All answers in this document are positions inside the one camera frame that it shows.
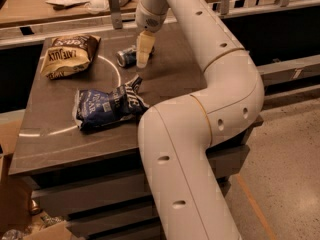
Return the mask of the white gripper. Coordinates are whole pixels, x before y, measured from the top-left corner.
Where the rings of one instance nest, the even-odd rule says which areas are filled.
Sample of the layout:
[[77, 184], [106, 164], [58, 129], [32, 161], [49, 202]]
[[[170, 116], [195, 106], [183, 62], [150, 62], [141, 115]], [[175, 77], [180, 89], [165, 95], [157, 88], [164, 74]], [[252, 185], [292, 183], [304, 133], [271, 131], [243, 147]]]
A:
[[137, 37], [136, 64], [138, 68], [145, 68], [149, 55], [155, 43], [153, 33], [159, 31], [167, 17], [168, 4], [166, 2], [144, 5], [139, 2], [135, 22], [142, 31]]

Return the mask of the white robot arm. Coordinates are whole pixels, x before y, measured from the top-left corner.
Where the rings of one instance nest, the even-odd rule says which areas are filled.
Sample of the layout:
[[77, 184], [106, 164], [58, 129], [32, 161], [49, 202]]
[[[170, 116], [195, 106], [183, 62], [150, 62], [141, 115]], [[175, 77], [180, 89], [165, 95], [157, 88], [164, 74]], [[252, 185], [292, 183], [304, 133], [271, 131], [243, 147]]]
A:
[[246, 130], [263, 101], [248, 52], [204, 0], [140, 0], [136, 23], [157, 32], [172, 12], [206, 86], [149, 108], [138, 127], [143, 167], [167, 240], [242, 240], [206, 156]]

